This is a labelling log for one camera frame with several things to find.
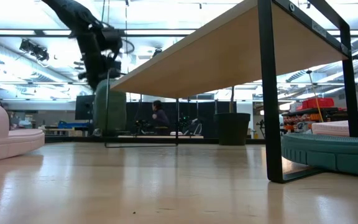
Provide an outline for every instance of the ceiling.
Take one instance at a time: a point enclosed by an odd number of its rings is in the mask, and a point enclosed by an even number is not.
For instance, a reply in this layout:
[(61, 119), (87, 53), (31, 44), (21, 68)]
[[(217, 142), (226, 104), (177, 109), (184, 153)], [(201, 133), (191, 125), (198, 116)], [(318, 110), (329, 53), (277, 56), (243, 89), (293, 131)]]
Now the ceiling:
[[(197, 29), (240, 2), (239, 0), (131, 0), (129, 1), (129, 6), (126, 7), (125, 0), (106, 0), (105, 2), (103, 0), (77, 1), (86, 6), (96, 18), (101, 19), (103, 15), (103, 21), (120, 29)], [(308, 8), (306, 1), (291, 1), (324, 28), (335, 29), (313, 6)], [(327, 2), (350, 24), (351, 29), (358, 29), (358, 0), (329, 0)], [(60, 22), (56, 14), (42, 1), (21, 0), (21, 3), (18, 4), (16, 1), (0, 0), (0, 29), (67, 29), (67, 27)], [(48, 49), (50, 60), (43, 62), (41, 65), (37, 63), (33, 56), (23, 55), (22, 51), (19, 50), (22, 39), (20, 37), (0, 37), (0, 62), (6, 64), (0, 64), (1, 82), (7, 82), (8, 80), (14, 80), (15, 82), (28, 80), (32, 82), (79, 82), (78, 74), (82, 70), (75, 69), (77, 66), (73, 62), (80, 61), (81, 54), (75, 39), (59, 37), (29, 38), (33, 43)], [(164, 50), (180, 39), (181, 37), (128, 38), (134, 44), (135, 51), (130, 58), (125, 55), (124, 58), (120, 58), (123, 72), (131, 71), (147, 61), (156, 48)], [(354, 39), (352, 41), (354, 42), (354, 52), (356, 53), (358, 51), (358, 40)], [(14, 66), (8, 66), (15, 63), (26, 65), (26, 68), (21, 67), (21, 69), (18, 69), (16, 66), (16, 69), (13, 69)], [(354, 63), (356, 78), (358, 78), (358, 61)], [(312, 70), (315, 71), (312, 75), (313, 82), (343, 83), (343, 76), (339, 74), (341, 71), (340, 63), (320, 66)], [(18, 75), (19, 73), (25, 73), (23, 71), (27, 71), (26, 75)], [(279, 84), (280, 92), (278, 94), (282, 96), (282, 100), (310, 96), (311, 86), (305, 85), (310, 80), (305, 75), (305, 71), (279, 76), (277, 81), (284, 83)], [(288, 82), (302, 84), (285, 84)], [(7, 86), (10, 85), (0, 88), (9, 93), (4, 95), (5, 98), (15, 98), (16, 96), (18, 98), (29, 98), (29, 95), (25, 93), (34, 93), (34, 90), (45, 93), (43, 95), (32, 95), (34, 99), (43, 97), (72, 100), (76, 95), (91, 93), (91, 90), (85, 85)], [(318, 86), (316, 91), (333, 95), (340, 94), (342, 92), (340, 88), (342, 86), (325, 85)], [(228, 91), (230, 90), (213, 91), (213, 93), (216, 94), (216, 98), (224, 100), (230, 95), (227, 93)], [(261, 97), (262, 88), (258, 83), (236, 87), (236, 98), (238, 100), (259, 100)]]

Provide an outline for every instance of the red toolbox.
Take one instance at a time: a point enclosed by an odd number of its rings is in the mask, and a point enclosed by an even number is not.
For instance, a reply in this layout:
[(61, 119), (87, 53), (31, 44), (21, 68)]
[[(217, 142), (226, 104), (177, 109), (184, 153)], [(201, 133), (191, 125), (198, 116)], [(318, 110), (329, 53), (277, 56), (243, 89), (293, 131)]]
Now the red toolbox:
[[(317, 98), (320, 108), (334, 107), (334, 99), (332, 98)], [(317, 108), (316, 98), (308, 99), (302, 102), (302, 109)]]

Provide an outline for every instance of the black robotic arm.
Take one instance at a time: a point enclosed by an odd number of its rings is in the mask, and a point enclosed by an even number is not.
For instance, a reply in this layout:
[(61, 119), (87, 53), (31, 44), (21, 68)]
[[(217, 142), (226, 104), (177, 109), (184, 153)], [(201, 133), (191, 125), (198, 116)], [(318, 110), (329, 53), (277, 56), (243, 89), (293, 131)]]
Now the black robotic arm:
[[(86, 73), (78, 78), (86, 78), (95, 91), (98, 83), (106, 79), (118, 77), (121, 63), (115, 62), (122, 47), (123, 30), (115, 29), (95, 18), (91, 11), (74, 0), (42, 0), (51, 7), (59, 19), (72, 31), (71, 36), (78, 41)], [(111, 50), (112, 57), (101, 54)]]

